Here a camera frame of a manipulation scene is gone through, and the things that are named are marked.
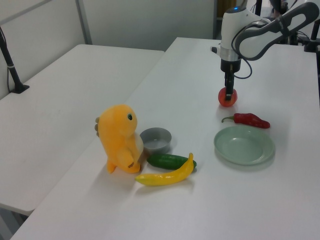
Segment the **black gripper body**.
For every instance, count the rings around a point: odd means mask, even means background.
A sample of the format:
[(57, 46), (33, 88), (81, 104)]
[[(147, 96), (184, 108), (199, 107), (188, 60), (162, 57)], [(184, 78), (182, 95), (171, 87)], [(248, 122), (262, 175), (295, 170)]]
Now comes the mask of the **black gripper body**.
[(221, 59), (220, 61), (220, 69), (224, 73), (237, 73), (241, 68), (241, 59), (235, 60), (235, 61), (228, 61)]

